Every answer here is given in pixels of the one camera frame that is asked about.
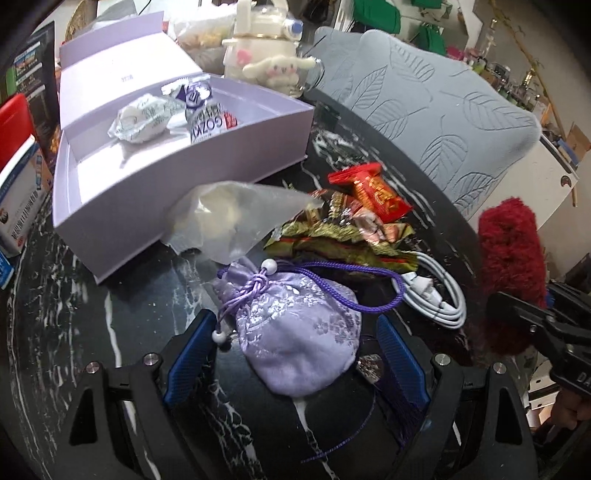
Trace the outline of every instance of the lavender satin pouch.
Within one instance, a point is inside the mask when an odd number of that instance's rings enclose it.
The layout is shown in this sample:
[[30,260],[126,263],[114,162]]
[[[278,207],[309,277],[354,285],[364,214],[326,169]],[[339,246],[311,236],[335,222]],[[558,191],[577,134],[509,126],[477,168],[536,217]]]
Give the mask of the lavender satin pouch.
[[[225,303],[258,273],[250,260],[241,258],[213,281],[213,289]],[[353,363],[361,313],[339,303],[305,275],[277,272],[268,279],[266,291],[235,314],[240,347],[273,393],[310,395]],[[326,282],[357,302],[349,288]]]

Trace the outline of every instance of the red fluffy microphone cover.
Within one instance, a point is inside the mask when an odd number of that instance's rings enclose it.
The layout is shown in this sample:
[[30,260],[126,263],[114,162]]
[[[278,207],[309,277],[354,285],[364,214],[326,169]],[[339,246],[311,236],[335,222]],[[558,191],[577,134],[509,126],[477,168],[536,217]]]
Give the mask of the red fluffy microphone cover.
[[[484,292],[501,291],[545,308],[546,268],[534,212],[519,199],[505,200],[482,213],[478,237]],[[529,333],[505,319],[487,318],[485,335],[491,349],[501,355],[517,355],[530,344]]]

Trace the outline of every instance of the red candy wrapper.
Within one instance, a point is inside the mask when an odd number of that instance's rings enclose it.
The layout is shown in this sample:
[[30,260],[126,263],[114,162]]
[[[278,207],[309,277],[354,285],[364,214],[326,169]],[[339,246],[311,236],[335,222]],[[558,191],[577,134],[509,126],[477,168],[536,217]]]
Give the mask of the red candy wrapper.
[[332,185],[353,184],[353,196],[367,209],[375,212],[384,223],[402,218],[413,207],[406,203],[380,176],[382,166],[366,163],[357,167],[329,173]]

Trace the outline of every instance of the pink heart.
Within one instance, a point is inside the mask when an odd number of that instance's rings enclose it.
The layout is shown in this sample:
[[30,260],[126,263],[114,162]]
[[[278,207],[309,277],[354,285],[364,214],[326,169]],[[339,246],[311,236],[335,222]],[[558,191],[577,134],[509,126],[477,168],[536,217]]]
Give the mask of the pink heart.
[[244,50],[243,48],[241,48],[236,52],[236,57],[238,58],[238,64],[244,66],[247,63],[251,62],[252,53],[250,53],[248,50]]

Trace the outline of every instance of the human hand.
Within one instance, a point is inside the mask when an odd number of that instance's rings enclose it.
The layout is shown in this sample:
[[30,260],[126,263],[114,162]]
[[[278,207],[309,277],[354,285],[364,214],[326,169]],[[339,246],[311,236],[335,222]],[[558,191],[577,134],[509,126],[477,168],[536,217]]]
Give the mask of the human hand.
[[591,400],[582,399],[570,390],[561,388],[552,406],[550,423],[574,430],[578,421],[591,420]]

